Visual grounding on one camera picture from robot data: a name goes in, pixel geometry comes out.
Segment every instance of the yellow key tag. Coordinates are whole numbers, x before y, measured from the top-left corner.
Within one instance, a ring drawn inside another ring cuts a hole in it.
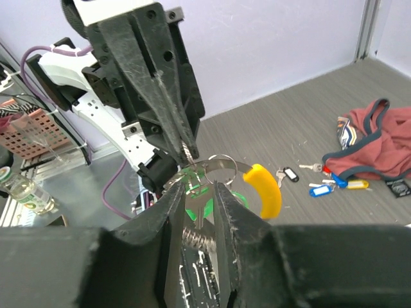
[[[366,180],[351,180],[348,181],[347,189],[366,189],[369,186]]]

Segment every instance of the black key fob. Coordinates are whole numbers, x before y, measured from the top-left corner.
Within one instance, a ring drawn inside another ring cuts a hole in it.
[[[290,167],[285,167],[283,171],[285,175],[287,176],[287,178],[289,178],[292,182],[298,182],[300,180],[297,173],[295,173],[294,170],[291,169]]]

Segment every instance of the red fabric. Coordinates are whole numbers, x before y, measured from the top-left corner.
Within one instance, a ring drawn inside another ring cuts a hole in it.
[[[387,101],[381,101],[371,116],[371,133],[378,130],[377,117],[385,108]],[[365,109],[354,109],[349,116],[352,123],[364,135],[370,135],[364,127],[367,115],[372,112],[374,103]],[[358,151],[340,158],[328,158],[326,165],[339,175],[357,166],[372,166],[386,176],[399,176],[411,169],[411,107],[387,110],[382,119],[381,137],[371,141]],[[380,179],[376,173],[355,174],[359,178]]]

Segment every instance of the bottle cap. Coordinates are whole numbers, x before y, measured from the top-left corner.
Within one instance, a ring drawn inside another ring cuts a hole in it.
[[[10,175],[12,175],[12,170],[10,169],[10,167],[1,168],[0,169],[0,183],[10,178]]]

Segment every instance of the bottle label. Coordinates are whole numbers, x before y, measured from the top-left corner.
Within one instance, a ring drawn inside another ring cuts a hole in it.
[[[44,210],[46,205],[50,202],[51,196],[43,191],[40,187],[36,187],[27,197],[18,200],[21,204],[30,210],[40,212]]]

